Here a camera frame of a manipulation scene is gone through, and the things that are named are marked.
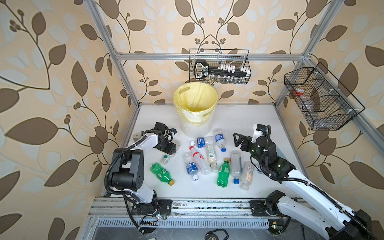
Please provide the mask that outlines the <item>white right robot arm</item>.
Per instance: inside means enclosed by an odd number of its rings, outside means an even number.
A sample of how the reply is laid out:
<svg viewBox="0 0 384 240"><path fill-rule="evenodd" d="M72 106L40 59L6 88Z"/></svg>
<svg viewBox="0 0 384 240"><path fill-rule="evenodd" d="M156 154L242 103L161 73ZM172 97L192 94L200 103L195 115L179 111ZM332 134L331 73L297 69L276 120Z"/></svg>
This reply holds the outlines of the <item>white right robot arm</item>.
<svg viewBox="0 0 384 240"><path fill-rule="evenodd" d="M363 210L354 211L340 203L307 179L288 160L278 156L276 144L262 134L252 137L235 133L234 145L250 153L262 173L270 180L294 191L310 206L306 207L281 191L266 198L266 212L271 216L283 214L312 229L326 240L376 240L371 217Z"/></svg>

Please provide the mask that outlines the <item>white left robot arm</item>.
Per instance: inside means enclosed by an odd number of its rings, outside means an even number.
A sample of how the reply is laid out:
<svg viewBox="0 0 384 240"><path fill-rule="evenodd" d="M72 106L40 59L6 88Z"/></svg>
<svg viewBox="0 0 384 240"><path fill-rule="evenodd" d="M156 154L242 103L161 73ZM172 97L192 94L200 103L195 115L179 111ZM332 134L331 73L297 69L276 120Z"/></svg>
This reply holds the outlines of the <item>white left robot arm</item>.
<svg viewBox="0 0 384 240"><path fill-rule="evenodd" d="M144 156L152 149L167 155L175 154L177 145L173 143L173 137L176 133L176 129L157 122L154 128L137 134L135 143L126 148L117 148L113 153L105 175L105 189L109 194L121 195L132 203L132 209L139 216L171 213L172 201L159 201L156 191L144 182Z"/></svg>

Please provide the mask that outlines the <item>green soda bottle yellow cap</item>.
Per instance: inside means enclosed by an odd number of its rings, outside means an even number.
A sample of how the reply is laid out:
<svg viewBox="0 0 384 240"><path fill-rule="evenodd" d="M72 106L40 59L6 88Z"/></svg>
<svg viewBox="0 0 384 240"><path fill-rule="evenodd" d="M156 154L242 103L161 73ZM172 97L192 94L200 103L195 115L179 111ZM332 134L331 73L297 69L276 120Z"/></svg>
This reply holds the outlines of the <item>green soda bottle yellow cap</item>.
<svg viewBox="0 0 384 240"><path fill-rule="evenodd" d="M172 179L171 174L160 163L152 164L150 170L161 182L170 186L174 185L175 181Z"/></svg>

